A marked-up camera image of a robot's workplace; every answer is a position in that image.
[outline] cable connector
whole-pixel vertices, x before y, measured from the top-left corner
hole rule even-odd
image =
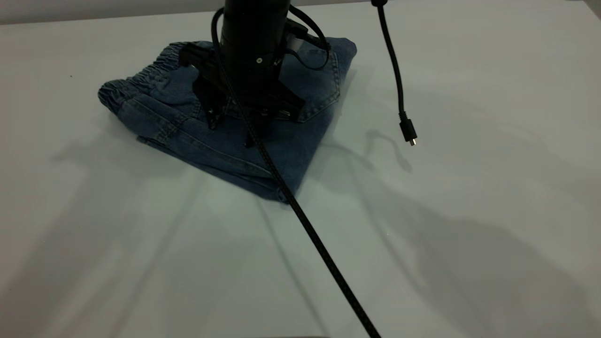
[[[404,118],[398,125],[401,126],[401,131],[403,132],[403,136],[405,137],[405,142],[409,142],[409,144],[414,146],[415,139],[417,138],[417,133],[415,132],[415,128],[413,128],[413,122],[411,122],[411,119]]]

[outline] blue denim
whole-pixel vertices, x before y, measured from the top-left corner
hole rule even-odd
[[[332,121],[340,87],[357,50],[345,38],[328,38],[331,57],[322,70],[309,70],[291,55],[282,64],[280,81],[306,101],[298,122],[279,113],[261,132],[273,162],[296,192],[313,154]],[[198,77],[194,67],[178,65],[172,43],[157,60],[125,80],[105,83],[98,92],[102,104],[117,115],[140,142],[269,200],[285,202],[256,147],[246,148],[246,128],[237,107],[229,104],[221,124],[208,128],[201,105],[192,92]],[[198,42],[209,48],[209,42]],[[325,51],[308,43],[298,50],[311,67],[323,64]]]

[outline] denim seam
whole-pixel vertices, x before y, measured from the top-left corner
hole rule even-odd
[[[306,118],[305,120],[302,120],[302,123],[307,122],[308,120],[311,120],[313,117],[317,116],[320,112],[324,111],[327,107],[333,105],[334,103],[336,103],[338,101],[338,99],[340,98],[340,68],[338,67],[338,57],[336,56],[336,53],[330,53],[330,59],[332,60],[332,70],[334,73],[334,83],[336,85],[336,90],[334,92],[334,94],[332,94],[329,98],[327,98],[326,100],[323,101],[323,103],[318,107],[315,108],[315,110],[317,110],[317,112],[313,113],[310,117]]]
[[[215,148],[213,148],[213,147],[210,147],[210,146],[208,146],[206,143],[204,143],[204,142],[200,141],[198,138],[195,138],[194,136],[192,136],[192,135],[188,134],[188,133],[187,133],[187,132],[185,132],[184,130],[182,130],[182,129],[179,129],[179,131],[180,131],[180,132],[181,132],[183,135],[185,135],[186,137],[188,137],[190,140],[192,140],[192,141],[193,141],[193,142],[190,142],[190,141],[188,141],[188,143],[189,143],[190,145],[192,145],[192,146],[194,146],[194,147],[202,146],[203,148],[206,148],[206,149],[208,149],[208,150],[211,150],[212,152],[214,152],[215,154],[217,154],[217,155],[218,155],[218,156],[215,156],[215,157],[219,158],[220,160],[222,160],[222,161],[224,161],[224,162],[227,162],[227,163],[229,163],[229,164],[231,164],[231,165],[233,165],[233,166],[235,166],[235,167],[237,167],[237,168],[240,168],[240,167],[241,167],[241,166],[240,166],[240,164],[244,164],[244,165],[250,166],[250,167],[252,167],[252,168],[259,169],[259,170],[260,170],[262,173],[265,173],[265,174],[271,175],[271,173],[270,173],[270,172],[269,172],[267,169],[265,169],[265,168],[263,168],[263,167],[261,167],[261,166],[259,166],[259,165],[256,165],[256,164],[254,164],[254,163],[252,163],[252,162],[248,162],[248,161],[246,161],[246,160],[244,160],[244,159],[240,159],[240,158],[237,158],[237,157],[234,157],[234,156],[228,155],[228,154],[226,154],[226,153],[222,153],[222,152],[220,152],[219,150],[217,150],[217,149],[215,149]]]

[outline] folded jeans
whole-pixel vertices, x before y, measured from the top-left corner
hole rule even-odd
[[[330,125],[340,87],[356,54],[345,38],[328,38],[330,59],[321,70],[305,68],[291,55],[284,58],[279,80],[306,101],[297,122],[278,113],[261,139],[289,188],[296,192]],[[286,202],[255,147],[244,146],[246,129],[240,112],[228,105],[225,117],[210,130],[192,83],[194,67],[180,67],[185,42],[172,43],[157,60],[135,76],[105,83],[100,101],[140,142],[179,158],[269,200]],[[210,48],[211,43],[196,42]],[[309,66],[323,64],[326,52],[304,43],[299,56]]]

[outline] gray wall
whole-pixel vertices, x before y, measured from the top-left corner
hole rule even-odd
[[[361,0],[292,0],[292,4],[358,1]],[[0,24],[212,11],[223,3],[224,0],[0,0]]]

